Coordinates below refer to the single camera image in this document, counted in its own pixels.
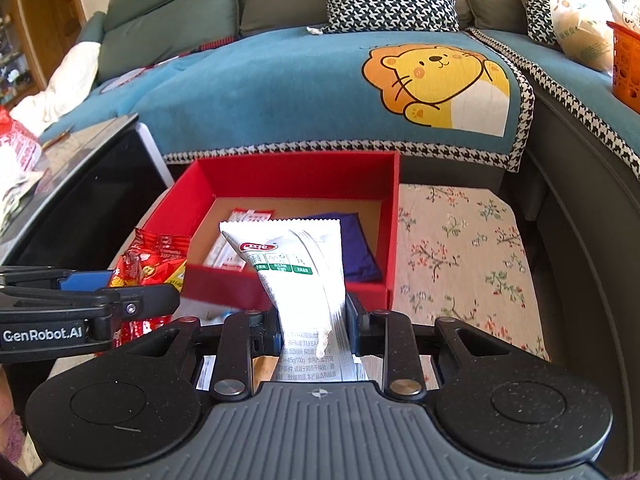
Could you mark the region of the red white plastic bag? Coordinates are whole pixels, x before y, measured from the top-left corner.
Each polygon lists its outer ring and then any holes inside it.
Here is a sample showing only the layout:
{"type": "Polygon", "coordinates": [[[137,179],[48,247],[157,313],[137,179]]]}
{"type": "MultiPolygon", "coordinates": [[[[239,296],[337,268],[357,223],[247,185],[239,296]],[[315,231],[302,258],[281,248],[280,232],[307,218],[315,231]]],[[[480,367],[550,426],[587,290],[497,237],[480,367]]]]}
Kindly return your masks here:
{"type": "Polygon", "coordinates": [[[41,145],[37,138],[13,119],[4,107],[1,107],[0,128],[1,146],[11,150],[23,170],[33,170],[41,156],[41,145]]]}

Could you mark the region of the white plastic shopping bag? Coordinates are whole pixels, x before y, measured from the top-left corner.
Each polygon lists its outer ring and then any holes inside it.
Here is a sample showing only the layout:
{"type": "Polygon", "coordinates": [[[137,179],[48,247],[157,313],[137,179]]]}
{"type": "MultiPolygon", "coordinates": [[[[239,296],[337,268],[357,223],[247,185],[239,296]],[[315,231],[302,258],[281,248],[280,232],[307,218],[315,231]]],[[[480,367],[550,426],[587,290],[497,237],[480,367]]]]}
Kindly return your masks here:
{"type": "Polygon", "coordinates": [[[556,40],[571,60],[612,75],[613,15],[606,0],[550,0],[556,40]]]}

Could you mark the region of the white silver snack bag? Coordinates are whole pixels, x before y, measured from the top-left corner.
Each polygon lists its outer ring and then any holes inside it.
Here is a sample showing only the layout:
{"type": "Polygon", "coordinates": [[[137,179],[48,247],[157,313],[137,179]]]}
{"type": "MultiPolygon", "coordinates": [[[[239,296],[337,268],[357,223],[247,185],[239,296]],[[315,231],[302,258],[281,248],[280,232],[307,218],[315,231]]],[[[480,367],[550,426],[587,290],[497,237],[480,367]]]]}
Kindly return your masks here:
{"type": "Polygon", "coordinates": [[[368,378],[350,351],[340,222],[286,219],[222,222],[220,234],[257,272],[277,308],[283,348],[277,382],[368,378]]]}

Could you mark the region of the red cardboard box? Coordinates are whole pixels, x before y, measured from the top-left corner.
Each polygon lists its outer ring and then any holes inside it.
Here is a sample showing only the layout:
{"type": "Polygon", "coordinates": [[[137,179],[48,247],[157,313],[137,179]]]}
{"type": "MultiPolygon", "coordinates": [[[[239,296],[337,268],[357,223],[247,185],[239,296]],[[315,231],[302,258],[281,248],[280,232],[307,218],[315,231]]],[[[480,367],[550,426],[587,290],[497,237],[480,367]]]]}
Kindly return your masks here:
{"type": "Polygon", "coordinates": [[[219,223],[235,208],[273,219],[356,214],[381,271],[367,283],[347,280],[367,310],[393,305],[400,157],[395,152],[300,152],[196,160],[143,223],[145,231],[189,237],[181,295],[204,304],[264,310],[268,297],[252,269],[209,268],[204,260],[219,223]]]}

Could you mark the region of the white cloth on sofa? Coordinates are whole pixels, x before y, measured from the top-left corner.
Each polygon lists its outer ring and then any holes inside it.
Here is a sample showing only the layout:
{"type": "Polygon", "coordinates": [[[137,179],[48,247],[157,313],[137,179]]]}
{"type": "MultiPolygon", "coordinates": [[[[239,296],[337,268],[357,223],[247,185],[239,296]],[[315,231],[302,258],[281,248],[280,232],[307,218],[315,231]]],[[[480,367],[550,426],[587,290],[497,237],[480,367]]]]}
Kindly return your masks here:
{"type": "Polygon", "coordinates": [[[98,73],[101,47],[96,41],[81,41],[73,46],[47,88],[22,99],[10,110],[10,116],[35,136],[41,136],[87,99],[98,73]]]}

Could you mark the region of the purple wafer biscuit packet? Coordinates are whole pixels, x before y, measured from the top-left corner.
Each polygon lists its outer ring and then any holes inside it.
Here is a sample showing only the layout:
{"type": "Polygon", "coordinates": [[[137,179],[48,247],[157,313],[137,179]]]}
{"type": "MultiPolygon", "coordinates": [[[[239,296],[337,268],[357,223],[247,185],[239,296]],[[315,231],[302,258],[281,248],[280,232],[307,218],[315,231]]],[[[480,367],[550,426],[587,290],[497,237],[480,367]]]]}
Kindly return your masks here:
{"type": "Polygon", "coordinates": [[[382,280],[382,272],[364,237],[356,212],[312,214],[308,219],[338,220],[341,227],[342,261],[346,282],[371,283],[382,280]]]}

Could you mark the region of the paper leaflet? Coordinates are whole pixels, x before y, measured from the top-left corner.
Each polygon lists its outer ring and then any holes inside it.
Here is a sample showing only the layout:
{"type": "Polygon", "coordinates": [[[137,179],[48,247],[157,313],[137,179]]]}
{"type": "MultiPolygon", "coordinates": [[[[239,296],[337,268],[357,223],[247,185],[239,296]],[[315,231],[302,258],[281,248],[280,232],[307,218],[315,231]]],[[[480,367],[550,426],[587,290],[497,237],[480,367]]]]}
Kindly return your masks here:
{"type": "Polygon", "coordinates": [[[43,171],[17,171],[13,176],[1,178],[1,232],[4,232],[22,203],[35,192],[43,171]]]}

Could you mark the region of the red Trolli candy bag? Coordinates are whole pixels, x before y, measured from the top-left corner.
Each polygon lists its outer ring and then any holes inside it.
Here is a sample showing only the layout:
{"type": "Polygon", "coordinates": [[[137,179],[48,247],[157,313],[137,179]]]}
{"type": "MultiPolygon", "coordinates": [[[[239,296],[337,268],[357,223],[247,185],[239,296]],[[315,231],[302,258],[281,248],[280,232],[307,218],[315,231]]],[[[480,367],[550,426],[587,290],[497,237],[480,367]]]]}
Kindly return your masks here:
{"type": "MultiPolygon", "coordinates": [[[[190,241],[187,235],[156,234],[137,228],[134,239],[116,262],[108,287],[171,284],[181,292],[190,241]]],[[[170,321],[171,314],[163,314],[121,322],[114,335],[114,347],[128,344],[170,321]]]]}

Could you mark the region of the blue lion sofa cover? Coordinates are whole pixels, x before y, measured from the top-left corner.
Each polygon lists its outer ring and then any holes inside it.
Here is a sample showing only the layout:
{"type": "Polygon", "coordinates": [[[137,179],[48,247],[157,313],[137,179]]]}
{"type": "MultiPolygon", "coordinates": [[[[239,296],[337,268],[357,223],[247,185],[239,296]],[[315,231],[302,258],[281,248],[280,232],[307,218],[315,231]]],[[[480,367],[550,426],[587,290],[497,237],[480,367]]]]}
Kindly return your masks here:
{"type": "Polygon", "coordinates": [[[467,32],[297,27],[97,84],[44,135],[136,115],[171,164],[356,150],[516,171],[534,103],[521,72],[467,32]]]}

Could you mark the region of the orange plastic basket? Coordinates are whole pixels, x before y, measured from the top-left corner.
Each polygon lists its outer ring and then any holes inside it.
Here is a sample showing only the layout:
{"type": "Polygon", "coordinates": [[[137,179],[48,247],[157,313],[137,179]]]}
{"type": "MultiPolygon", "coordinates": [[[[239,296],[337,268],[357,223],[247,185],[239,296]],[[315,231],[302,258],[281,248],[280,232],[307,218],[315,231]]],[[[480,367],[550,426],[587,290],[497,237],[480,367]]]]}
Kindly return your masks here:
{"type": "Polygon", "coordinates": [[[640,36],[638,32],[614,22],[613,89],[616,99],[640,113],[640,36]]]}

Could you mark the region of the black side table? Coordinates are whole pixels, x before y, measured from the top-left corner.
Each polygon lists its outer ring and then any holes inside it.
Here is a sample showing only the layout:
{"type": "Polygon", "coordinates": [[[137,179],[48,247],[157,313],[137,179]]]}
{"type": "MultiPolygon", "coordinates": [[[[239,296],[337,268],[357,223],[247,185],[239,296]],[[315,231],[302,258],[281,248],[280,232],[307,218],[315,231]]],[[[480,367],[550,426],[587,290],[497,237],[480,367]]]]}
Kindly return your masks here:
{"type": "Polygon", "coordinates": [[[35,191],[1,234],[5,266],[107,269],[174,179],[149,128],[125,115],[66,134],[42,154],[35,191]]]}

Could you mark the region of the floral tablecloth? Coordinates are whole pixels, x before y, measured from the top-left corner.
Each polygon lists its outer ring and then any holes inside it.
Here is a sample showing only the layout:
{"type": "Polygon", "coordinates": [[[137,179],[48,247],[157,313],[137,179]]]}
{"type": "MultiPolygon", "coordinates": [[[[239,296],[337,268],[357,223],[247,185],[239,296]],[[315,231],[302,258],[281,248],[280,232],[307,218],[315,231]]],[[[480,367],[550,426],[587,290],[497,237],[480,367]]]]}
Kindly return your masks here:
{"type": "MultiPolygon", "coordinates": [[[[227,220],[269,211],[235,208],[227,220]]],[[[449,316],[535,356],[548,356],[521,234],[511,208],[481,188],[403,184],[398,195],[395,310],[431,324],[449,316]]],[[[249,267],[219,234],[204,263],[249,267]]]]}

